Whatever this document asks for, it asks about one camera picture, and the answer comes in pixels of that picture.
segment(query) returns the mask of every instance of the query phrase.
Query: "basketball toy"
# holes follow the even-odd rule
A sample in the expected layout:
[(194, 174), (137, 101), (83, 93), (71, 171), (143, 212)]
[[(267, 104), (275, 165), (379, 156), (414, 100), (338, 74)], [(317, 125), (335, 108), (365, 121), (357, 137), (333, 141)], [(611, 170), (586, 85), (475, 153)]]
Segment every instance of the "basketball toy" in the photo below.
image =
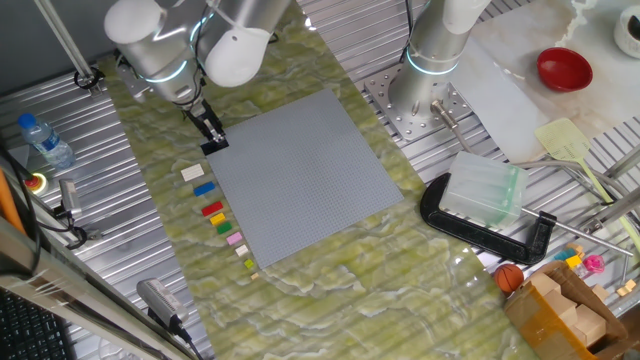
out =
[(493, 273), (493, 278), (500, 290), (509, 295), (522, 285), (524, 274), (516, 265), (505, 264), (501, 265), (496, 272)]

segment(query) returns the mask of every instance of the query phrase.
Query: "blue bottle cap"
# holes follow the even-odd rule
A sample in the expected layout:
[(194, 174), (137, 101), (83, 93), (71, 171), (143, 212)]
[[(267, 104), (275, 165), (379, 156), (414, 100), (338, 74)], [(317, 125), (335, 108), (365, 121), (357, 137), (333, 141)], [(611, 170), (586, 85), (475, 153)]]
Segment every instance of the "blue bottle cap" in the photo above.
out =
[(31, 129), (36, 126), (36, 118), (30, 113), (22, 114), (18, 118), (18, 125), (23, 129)]

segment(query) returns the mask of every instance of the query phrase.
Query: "orange pole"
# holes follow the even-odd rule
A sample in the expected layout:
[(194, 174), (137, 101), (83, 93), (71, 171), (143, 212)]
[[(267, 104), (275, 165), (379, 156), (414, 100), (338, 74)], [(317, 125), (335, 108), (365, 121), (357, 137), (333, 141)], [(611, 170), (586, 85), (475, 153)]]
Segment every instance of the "orange pole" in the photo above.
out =
[(9, 190), (9, 183), (7, 183), (7, 178), (4, 177), (2, 169), (0, 169), (0, 209), (2, 209), (2, 214), (11, 225), (20, 230), (21, 233), (27, 235), (27, 232), (24, 231), (24, 227), (22, 226), (20, 216), (18, 215), (16, 204), (13, 202), (13, 196), (11, 196), (11, 191)]

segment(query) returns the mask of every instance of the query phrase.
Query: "water bottle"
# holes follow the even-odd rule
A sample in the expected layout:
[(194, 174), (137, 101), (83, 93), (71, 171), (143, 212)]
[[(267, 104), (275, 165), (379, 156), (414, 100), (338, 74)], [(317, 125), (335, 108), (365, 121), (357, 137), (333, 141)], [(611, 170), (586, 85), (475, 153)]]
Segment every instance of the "water bottle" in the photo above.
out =
[(51, 125), (36, 120), (28, 113), (18, 118), (18, 124), (22, 128), (24, 140), (40, 151), (51, 166), (62, 170), (73, 165), (76, 160), (73, 150), (66, 142), (60, 140), (60, 136)]

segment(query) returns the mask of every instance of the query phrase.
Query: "metal mounting plate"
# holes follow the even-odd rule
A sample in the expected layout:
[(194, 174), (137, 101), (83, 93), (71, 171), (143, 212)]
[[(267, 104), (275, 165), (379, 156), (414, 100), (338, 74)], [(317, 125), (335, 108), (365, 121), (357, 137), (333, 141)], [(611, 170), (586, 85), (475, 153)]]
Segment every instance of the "metal mounting plate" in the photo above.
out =
[[(434, 129), (443, 126), (444, 123), (437, 116), (426, 121), (407, 121), (393, 108), (393, 104), (389, 101), (389, 83), (400, 72), (401, 68), (402, 64), (398, 64), (369, 76), (364, 80), (364, 89), (371, 94), (376, 108), (389, 118), (389, 125), (395, 128), (405, 140), (413, 141), (426, 136)], [(448, 96), (442, 99), (445, 108), (449, 109), (449, 112), (456, 120), (467, 117), (473, 112), (471, 107), (451, 83), (447, 85), (448, 91), (446, 93)]]

